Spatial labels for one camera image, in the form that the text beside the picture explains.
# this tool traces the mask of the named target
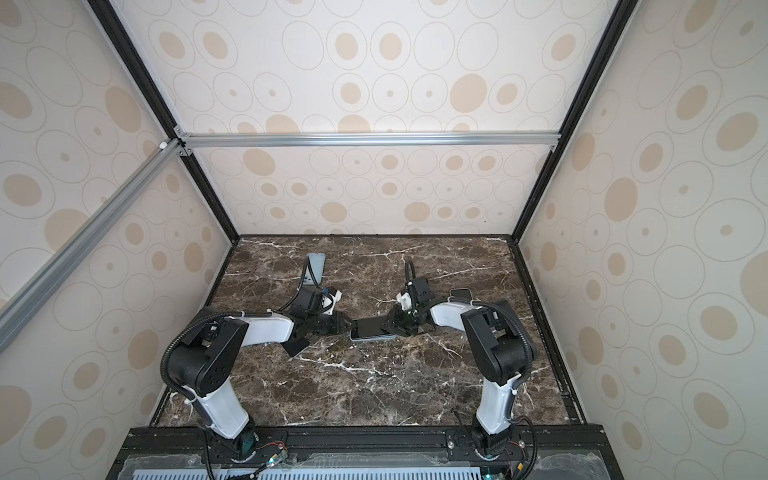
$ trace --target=black cable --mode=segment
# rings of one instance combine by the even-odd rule
[[[518,396],[517,395],[513,395],[512,396],[512,400],[509,403],[509,410],[504,414],[504,419],[507,422],[511,422],[512,421],[512,411],[515,410],[515,402],[517,402],[517,401],[518,401]]]
[[[283,312],[286,308],[293,305],[293,302],[295,302],[296,298],[299,296],[299,290],[301,290],[301,286],[304,284],[304,277],[306,276],[307,271],[310,272],[310,279],[312,279],[312,283],[314,284],[314,286],[316,286],[317,288],[320,288],[320,284],[317,283],[317,278],[315,278],[315,273],[312,270],[312,264],[310,263],[310,256],[307,255],[304,258],[304,265],[302,266],[302,269],[301,269],[301,275],[299,276],[299,285],[296,287],[296,291],[293,292],[293,296],[290,298],[290,300],[286,302],[285,305],[275,310],[276,312]]]
[[[238,475],[237,477],[229,477],[227,480],[253,480],[254,478],[258,477],[261,472],[266,470],[266,463],[264,465],[261,465],[257,470],[253,473],[244,473],[242,475]]]
[[[301,286],[304,284],[304,276],[306,275],[306,267],[307,267],[307,265],[309,265],[309,263],[310,263],[310,258],[306,257],[304,259],[304,266],[301,269],[301,275],[299,275],[299,286],[296,287],[296,291],[293,292],[293,296],[290,297],[290,300],[288,300],[285,305],[283,305],[279,309],[275,310],[276,312],[284,311],[286,308],[288,308],[289,306],[293,305],[293,302],[296,301],[296,298],[299,296],[299,290],[301,290]]]
[[[304,268],[310,272],[310,279],[312,279],[312,283],[314,284],[314,286],[316,286],[317,288],[320,288],[320,284],[317,282],[317,278],[315,278],[315,273],[312,271],[312,263],[310,262],[309,255],[307,255],[306,258],[304,259]],[[304,272],[302,272],[301,279],[303,283]]]
[[[416,278],[416,267],[413,266],[411,257],[406,258],[406,283]]]
[[[536,465],[536,457],[538,456],[538,441],[536,440],[536,429],[533,428],[533,422],[526,415],[520,415],[517,422],[515,422],[515,425],[520,425],[521,423],[527,423],[531,430],[531,444],[533,444],[533,450],[529,457],[530,460],[528,460],[528,466],[520,473],[519,477],[517,475],[512,475],[511,480],[525,480],[531,472],[533,472],[533,467]]]
[[[163,353],[163,357],[160,360],[160,377],[163,379],[163,382],[168,386],[168,388],[176,392],[180,395],[182,395],[185,399],[189,400],[190,402],[195,401],[195,395],[194,393],[190,392],[189,390],[185,389],[183,386],[176,383],[168,374],[168,361],[170,359],[171,353],[176,349],[176,347],[179,346],[181,343],[181,339],[184,338],[185,335],[187,335],[189,332],[199,329],[203,326],[207,325],[217,325],[218,320],[223,319],[227,316],[262,316],[261,313],[245,313],[241,311],[236,312],[215,312],[210,313],[202,318],[200,318],[195,323],[192,323],[187,328],[182,330],[181,333],[176,335],[176,337],[171,340],[168,347],[165,349],[165,352]]]
[[[458,411],[454,410],[453,411],[453,415],[456,417],[456,420],[458,420],[458,429],[460,431],[464,432],[464,435],[467,435],[467,439],[471,442],[472,441],[472,436],[469,435],[469,432],[467,432],[467,428],[464,427],[464,423],[462,422],[462,417],[458,414]]]
[[[203,462],[205,471],[208,473],[209,480],[216,480],[214,469],[210,466],[210,453],[208,452],[208,434],[203,430]]]

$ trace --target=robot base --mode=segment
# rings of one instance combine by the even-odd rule
[[[469,435],[475,443],[475,451],[484,460],[493,460],[504,451],[512,434],[512,426],[499,433],[489,434],[483,429],[477,417],[473,417],[472,430]]]
[[[256,424],[252,418],[248,417],[245,428],[234,439],[225,439],[204,425],[199,426],[204,430],[210,447],[228,455],[233,462],[246,462],[253,457],[259,436],[255,432]]]

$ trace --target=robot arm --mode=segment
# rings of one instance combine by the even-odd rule
[[[280,343],[290,356],[310,342],[308,333],[333,335],[351,325],[344,313],[333,309],[341,292],[302,285],[289,302],[290,311],[253,315],[219,312],[204,307],[168,346],[161,376],[175,392],[186,397],[214,438],[242,461],[253,454],[258,440],[253,420],[237,400],[230,373],[240,349],[259,343]]]
[[[187,398],[204,426],[227,447],[233,459],[249,458],[258,440],[253,420],[232,389],[230,373],[240,348],[280,343],[290,356],[309,345],[308,333],[335,335],[353,326],[334,312],[341,292],[319,285],[301,286],[289,302],[290,311],[261,315],[218,312],[203,308],[168,346],[161,376],[171,390]],[[468,290],[452,290],[441,299],[423,278],[406,279],[406,288],[384,317],[355,323],[380,323],[385,333],[424,333],[423,326],[449,326],[467,336],[483,379],[482,399],[472,426],[472,439],[482,458],[497,455],[510,436],[512,406],[518,386],[531,370],[536,350],[525,328],[506,301],[472,300]]]
[[[424,327],[448,326],[464,332],[483,375],[480,406],[472,437],[482,457],[498,454],[509,437],[517,388],[531,373],[538,351],[509,302],[472,299],[467,289],[437,298],[424,277],[406,261],[406,287],[386,315],[381,330],[403,336],[424,333]]]

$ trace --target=beige circle pattern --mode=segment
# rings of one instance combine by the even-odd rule
[[[0,69],[0,144],[5,152],[0,163],[0,210],[11,222],[6,225],[0,266],[15,265],[14,282],[0,268],[3,298],[13,296],[41,266],[30,252],[51,256],[66,244],[165,138],[108,40],[94,30],[88,11],[74,3],[35,0],[0,6],[0,36],[6,43],[3,67],[10,69]],[[153,15],[165,15],[170,8],[170,2],[126,4],[146,15],[147,25],[158,20]],[[7,8],[18,8],[18,25],[5,23]],[[156,35],[147,37],[154,42],[144,48],[148,61],[169,68],[173,62],[181,68],[185,61],[186,67],[204,61],[205,53],[196,51],[190,40],[191,26],[180,32],[171,22],[158,25],[166,28],[153,29]],[[164,31],[172,34],[163,36],[167,51],[160,42]],[[168,78],[164,83],[173,81]],[[175,104],[186,108],[184,102],[190,98],[179,97]],[[230,118],[232,113],[221,123],[229,124]],[[155,379],[159,359],[156,355],[152,365],[136,372],[129,363],[129,350],[137,349],[130,345],[139,332],[151,329],[152,309],[129,313],[123,297],[135,298],[135,292],[124,284],[134,274],[152,272],[149,254],[162,250],[167,257],[164,277],[151,276],[155,297],[202,298],[207,289],[201,281],[204,272],[187,272],[180,252],[149,247],[166,243],[164,226],[180,217],[184,192],[197,195],[181,173],[184,166],[171,163],[173,167],[153,181],[149,194],[129,206],[124,218],[28,325],[30,332],[45,325],[51,335],[19,336],[15,352],[6,352],[12,355],[11,363],[26,367],[18,374],[4,374],[0,386],[4,410],[0,444],[15,445],[15,455],[0,470],[4,478],[103,478],[114,459],[110,456],[116,453],[115,432],[142,425],[151,415],[154,401],[149,402],[148,396],[160,392]],[[207,212],[200,215],[209,228],[216,224]],[[129,227],[132,224],[141,230]],[[198,223],[184,232],[198,238],[202,228]],[[218,229],[208,237],[206,261],[218,264],[228,242]],[[22,257],[25,262],[16,261]],[[7,291],[15,282],[14,291]],[[169,334],[158,335],[158,349]],[[138,350],[146,351],[147,343],[141,345]],[[44,363],[39,361],[41,351]],[[132,415],[136,405],[143,417]],[[111,418],[93,419],[99,415]]]
[[[758,478],[768,465],[749,380],[768,316],[765,12],[751,0],[645,2],[521,241],[590,421],[608,425],[628,478]],[[549,222],[561,215],[573,228],[558,244]],[[551,244],[565,277],[542,266]],[[590,270],[607,287],[597,319]],[[590,328],[604,342],[597,365],[583,356],[595,349],[569,347]],[[724,362],[740,375],[722,377]],[[603,382],[604,367],[621,382]]]
[[[459,127],[511,131],[535,111],[546,112],[537,127],[549,129],[549,125],[562,122],[569,107],[569,102],[561,102],[564,87],[577,84],[583,77],[599,33],[609,19],[608,8],[592,8],[593,2],[588,8],[571,3],[555,8],[553,1],[533,5],[518,0],[520,5],[514,5],[507,0],[419,0],[397,8],[385,5],[371,9],[363,8],[362,0],[276,0],[278,8],[273,11],[279,15],[272,15],[269,28],[259,31],[240,20],[263,19],[270,4],[264,0],[230,0],[231,8],[213,0],[189,0],[184,3],[184,14],[194,16],[192,23],[181,22],[170,2],[163,8],[142,2],[140,8],[126,8],[124,16],[128,26],[141,33],[137,37],[144,50],[152,52],[157,76],[171,86],[168,96],[180,100],[180,123],[186,129],[194,127],[197,133],[204,132],[194,125],[192,111],[209,111],[225,125],[230,124],[233,110],[246,109],[243,112],[262,125],[267,124],[270,114],[256,102],[231,102],[226,92],[217,92],[213,98],[190,75],[210,83],[208,71],[225,71],[247,83],[264,73],[261,65],[269,65],[269,73],[282,78],[293,92],[294,101],[284,111],[292,124],[304,126],[307,119],[317,115],[329,119],[307,122],[305,131],[369,130],[383,112],[395,110],[402,125],[414,125],[419,111],[434,112],[435,122],[425,124],[422,119],[415,124],[422,131],[449,125],[457,113],[469,112],[473,122],[459,122],[463,124]],[[527,33],[524,37],[508,35],[512,31]],[[518,55],[520,42],[531,55]],[[275,48],[255,46],[273,43]],[[247,54],[253,48],[260,49],[263,58],[259,61]],[[515,58],[515,71],[511,71],[509,58]],[[332,97],[313,93],[334,91],[340,69],[358,75],[372,92],[382,71],[405,79],[407,92],[417,78],[431,72],[450,94],[440,103],[437,100],[444,97],[433,91],[437,105],[426,107],[419,105],[424,103],[421,95],[408,94],[400,109],[395,109],[400,103],[368,103],[355,111],[357,117],[341,122],[344,115],[338,113],[334,101],[329,102]],[[185,82],[174,81],[180,71]],[[556,76],[548,77],[555,71]],[[527,86],[522,78],[529,81]],[[528,89],[542,78],[546,79],[543,83]],[[498,89],[487,95],[495,84]],[[256,89],[253,93],[257,97],[260,94]],[[394,130],[395,126],[390,122],[382,129]]]

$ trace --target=wire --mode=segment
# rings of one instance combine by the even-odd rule
[[[536,465],[536,458],[538,457],[538,441],[536,440],[536,429],[533,427],[533,422],[527,416],[520,415],[520,418],[515,422],[515,425],[520,425],[522,423],[528,424],[528,428],[531,430],[531,444],[533,445],[533,449],[531,451],[530,460],[528,461],[528,466],[525,468],[525,470],[520,472],[519,476],[513,472],[511,480],[525,480],[531,474],[531,472],[533,472],[533,467]]]
[[[317,279],[315,278],[315,273],[312,271],[312,263],[310,262],[310,256],[307,255],[304,259],[304,266],[305,268],[310,272],[310,279],[312,280],[312,283],[317,287],[320,288],[320,284],[317,283]]]
[[[523,448],[520,446],[520,444],[518,444],[517,442],[509,442],[509,443],[513,444],[514,446],[516,446],[517,448],[519,448],[521,452],[523,452],[523,460],[525,460],[525,458],[526,458],[526,456],[527,456],[527,455],[525,454],[525,449],[523,449]]]
[[[262,446],[260,446],[260,447],[256,447],[256,450],[261,450],[261,449],[263,449],[264,447],[268,447],[268,446],[270,446],[270,445],[277,445],[277,446],[279,446],[280,448],[282,448],[283,450],[287,450],[287,449],[288,449],[288,447],[286,447],[286,444],[285,444],[285,443],[281,442],[280,440],[277,440],[276,442],[265,443],[264,445],[262,445]]]
[[[278,448],[280,448],[282,450],[285,450],[286,453],[288,453],[288,447],[286,447],[285,442],[281,442],[280,440],[277,440],[275,442],[265,443],[264,445],[262,445],[260,447],[256,447],[256,450],[263,449],[264,447],[268,447],[270,445],[277,445]],[[266,470],[269,467],[270,467],[270,463],[267,462],[264,465],[261,465],[253,473],[246,473],[244,475],[238,475],[237,477],[229,477],[227,480],[253,480],[256,477],[258,477],[261,472],[263,472],[264,470]]]
[[[299,296],[299,290],[301,290],[301,286],[304,284],[304,276],[306,275],[306,269],[309,265],[310,265],[310,257],[306,256],[304,258],[304,265],[301,269],[301,275],[299,275],[299,285],[296,287],[296,291],[293,292],[293,296],[290,297],[290,300],[288,300],[285,305],[281,306],[279,309],[276,310],[277,312],[282,312],[289,306],[293,305],[293,302],[296,301],[296,298]],[[314,274],[312,275],[312,281],[313,282],[315,281]]]
[[[416,267],[413,266],[411,257],[406,258],[406,283],[416,278]]]
[[[506,420],[507,422],[513,422],[514,421],[514,420],[512,420],[512,412],[514,412],[514,410],[515,410],[515,402],[517,402],[517,401],[518,401],[518,396],[517,395],[513,395],[512,396],[512,400],[509,403],[509,412],[506,412],[504,414],[504,420]]]
[[[210,453],[208,452],[208,434],[203,430],[203,460],[205,462],[205,471],[209,480],[216,480],[214,469],[210,466]]]
[[[456,419],[458,420],[458,429],[464,432],[464,435],[467,436],[467,439],[470,442],[472,442],[472,436],[469,435],[469,432],[467,432],[467,428],[464,427],[464,423],[462,422],[462,417],[458,414],[458,410],[454,410],[453,415],[455,415]]]

